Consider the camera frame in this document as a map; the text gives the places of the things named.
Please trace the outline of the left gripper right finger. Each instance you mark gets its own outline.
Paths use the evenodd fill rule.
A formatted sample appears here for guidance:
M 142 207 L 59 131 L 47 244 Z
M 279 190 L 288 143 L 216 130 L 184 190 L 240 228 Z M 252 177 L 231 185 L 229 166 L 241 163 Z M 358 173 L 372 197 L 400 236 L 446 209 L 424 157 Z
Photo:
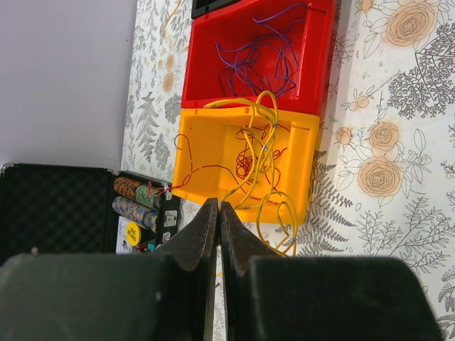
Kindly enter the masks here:
M 279 255 L 219 211 L 229 340 L 440 340 L 417 277 L 394 258 Z

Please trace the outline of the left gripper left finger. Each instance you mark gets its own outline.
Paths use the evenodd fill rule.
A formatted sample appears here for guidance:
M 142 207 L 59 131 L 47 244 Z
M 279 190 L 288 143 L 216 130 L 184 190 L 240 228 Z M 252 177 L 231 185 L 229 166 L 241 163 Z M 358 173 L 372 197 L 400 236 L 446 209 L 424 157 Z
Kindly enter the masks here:
M 2 340 L 210 340 L 218 201 L 149 254 L 20 254 L 1 266 Z

